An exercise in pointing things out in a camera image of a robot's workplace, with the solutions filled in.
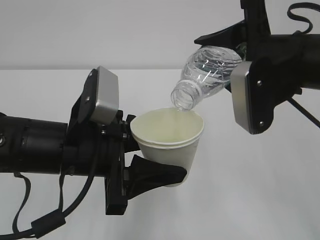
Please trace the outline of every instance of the cable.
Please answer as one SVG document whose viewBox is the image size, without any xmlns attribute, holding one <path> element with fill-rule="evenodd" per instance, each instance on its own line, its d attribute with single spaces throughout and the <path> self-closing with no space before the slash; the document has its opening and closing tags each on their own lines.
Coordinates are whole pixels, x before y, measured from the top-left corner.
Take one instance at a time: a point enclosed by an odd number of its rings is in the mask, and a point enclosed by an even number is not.
<svg viewBox="0 0 320 240">
<path fill-rule="evenodd" d="M 320 121 L 316 119 L 310 112 L 308 112 L 303 106 L 297 103 L 293 98 L 288 100 L 300 113 L 306 116 L 311 122 L 313 122 L 318 128 L 320 128 Z"/>
<path fill-rule="evenodd" d="M 65 210 L 63 211 L 63 216 L 66 218 L 67 216 L 69 216 L 78 206 L 79 204 L 82 202 L 82 200 L 85 198 L 85 196 L 87 195 L 93 180 L 95 178 L 95 172 L 97 169 L 97 165 L 98 165 L 98 160 L 100 158 L 100 148 L 101 148 L 101 140 L 99 140 L 99 142 L 97 143 L 98 145 L 98 149 L 97 149 L 97 155 L 94 157 L 88 177 L 85 181 L 85 184 L 81 190 L 81 192 L 79 193 L 79 195 L 77 196 L 77 198 L 73 201 L 73 203 Z M 25 239 L 25 238 L 30 238 L 31 236 L 33 236 L 35 233 L 33 231 L 33 229 L 28 229 L 25 231 L 21 231 L 21 232 L 17 232 L 17 233 L 11 233 L 11 234 L 6 234 L 6 235 L 0 235 L 0 240 L 20 240 L 20 239 Z"/>
<path fill-rule="evenodd" d="M 63 216 L 65 218 L 67 216 L 69 216 L 79 206 L 79 204 L 82 202 L 82 200 L 85 198 L 86 194 L 88 193 L 92 182 L 94 181 L 95 172 L 96 172 L 96 168 L 97 168 L 97 165 L 98 165 L 98 160 L 100 158 L 100 146 L 101 146 L 101 143 L 98 142 L 97 145 L 99 146 L 98 147 L 98 154 L 93 159 L 92 166 L 91 166 L 90 172 L 88 174 L 88 178 L 86 179 L 85 184 L 84 184 L 81 192 L 79 193 L 78 197 L 73 201 L 73 203 L 66 210 L 63 211 Z"/>
<path fill-rule="evenodd" d="M 320 12 L 320 5 L 318 5 L 316 3 L 312 3 L 312 2 L 298 2 L 298 3 L 292 4 L 287 11 L 287 16 L 290 19 L 309 24 L 309 27 L 307 28 L 307 30 L 305 30 L 303 32 L 296 31 L 294 33 L 295 35 L 304 35 L 304 34 L 310 33 L 312 31 L 314 25 L 312 24 L 312 22 L 308 18 L 292 13 L 292 10 L 294 10 L 294 9 L 311 9 L 311 10 L 315 10 L 315 11 Z"/>
<path fill-rule="evenodd" d="M 19 178 L 19 179 L 23 179 L 24 180 L 24 183 L 25 183 L 25 194 L 24 194 L 24 198 L 23 198 L 23 201 L 21 203 L 21 206 L 18 210 L 18 212 L 16 213 L 14 219 L 13 219 L 13 222 L 12 222 L 12 231 L 13 233 L 19 233 L 20 231 L 18 230 L 18 218 L 19 218 L 19 215 L 20 215 L 20 212 L 22 211 L 22 209 L 25 207 L 27 201 L 28 201 L 28 198 L 30 196 L 30 191 L 31 191 L 31 182 L 29 180 L 29 178 L 27 178 L 26 176 L 23 176 L 20 172 L 15 172 L 14 173 L 14 177 L 15 178 Z"/>
<path fill-rule="evenodd" d="M 64 186 L 64 182 L 65 182 L 65 177 L 66 174 L 68 174 L 69 170 L 66 170 L 64 172 L 61 173 L 60 177 L 59 177 L 59 189 L 60 189 L 60 193 L 59 193 L 59 206 L 58 209 L 60 209 L 61 211 L 64 208 L 64 192 L 63 192 L 63 186 Z"/>
</svg>

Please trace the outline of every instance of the white wall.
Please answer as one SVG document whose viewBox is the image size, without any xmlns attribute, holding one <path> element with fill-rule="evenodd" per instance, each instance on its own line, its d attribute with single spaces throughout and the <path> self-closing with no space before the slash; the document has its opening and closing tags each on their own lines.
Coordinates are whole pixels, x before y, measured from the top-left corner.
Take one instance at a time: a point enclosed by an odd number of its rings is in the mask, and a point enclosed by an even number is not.
<svg viewBox="0 0 320 240">
<path fill-rule="evenodd" d="M 306 28 L 293 2 L 266 0 L 273 33 Z M 299 12 L 320 33 L 319 13 Z M 0 68 L 180 69 L 196 38 L 242 19 L 240 0 L 2 0 Z"/>
<path fill-rule="evenodd" d="M 125 114 L 170 106 L 180 70 L 115 70 Z M 0 71 L 0 110 L 11 116 L 67 122 L 88 70 Z M 320 117 L 319 93 L 298 97 Z M 45 240 L 318 240 L 320 235 L 319 130 L 289 104 L 276 108 L 274 123 L 249 135 L 234 121 L 227 91 L 196 111 L 206 127 L 188 180 L 129 201 L 124 216 L 105 216 L 103 179 L 97 178 L 67 224 Z M 32 192 L 20 229 L 58 206 L 58 176 L 27 174 Z M 67 177 L 65 205 L 84 177 Z M 24 183 L 0 174 L 0 234 L 11 224 Z"/>
</svg>

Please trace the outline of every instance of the screw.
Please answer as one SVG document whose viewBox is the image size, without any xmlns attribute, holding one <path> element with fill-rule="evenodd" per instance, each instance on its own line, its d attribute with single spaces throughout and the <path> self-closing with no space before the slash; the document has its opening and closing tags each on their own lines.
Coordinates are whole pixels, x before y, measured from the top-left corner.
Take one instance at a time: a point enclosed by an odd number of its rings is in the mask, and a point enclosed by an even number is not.
<svg viewBox="0 0 320 240">
<path fill-rule="evenodd" d="M 4 136 L 0 136 L 0 147 L 5 145 L 5 143 L 6 143 L 6 138 Z"/>
</svg>

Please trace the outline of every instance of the white paper cup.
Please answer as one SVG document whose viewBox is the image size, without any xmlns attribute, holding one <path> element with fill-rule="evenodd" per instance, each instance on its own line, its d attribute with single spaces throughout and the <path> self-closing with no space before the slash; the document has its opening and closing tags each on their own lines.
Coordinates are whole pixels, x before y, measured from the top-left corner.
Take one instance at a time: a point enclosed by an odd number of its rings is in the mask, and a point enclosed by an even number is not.
<svg viewBox="0 0 320 240">
<path fill-rule="evenodd" d="M 149 111 L 130 124 L 143 157 L 160 164 L 179 166 L 189 175 L 205 122 L 194 111 L 167 107 Z"/>
</svg>

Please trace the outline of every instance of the clear plastic bottle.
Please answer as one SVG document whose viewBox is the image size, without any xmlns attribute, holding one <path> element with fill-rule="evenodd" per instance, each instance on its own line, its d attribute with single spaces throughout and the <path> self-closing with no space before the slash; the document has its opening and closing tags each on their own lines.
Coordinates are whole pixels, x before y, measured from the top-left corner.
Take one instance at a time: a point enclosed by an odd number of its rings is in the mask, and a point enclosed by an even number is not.
<svg viewBox="0 0 320 240">
<path fill-rule="evenodd" d="M 193 109 L 230 83 L 230 75 L 242 62 L 232 49 L 204 46 L 187 60 L 180 81 L 171 93 L 171 101 L 181 111 Z"/>
</svg>

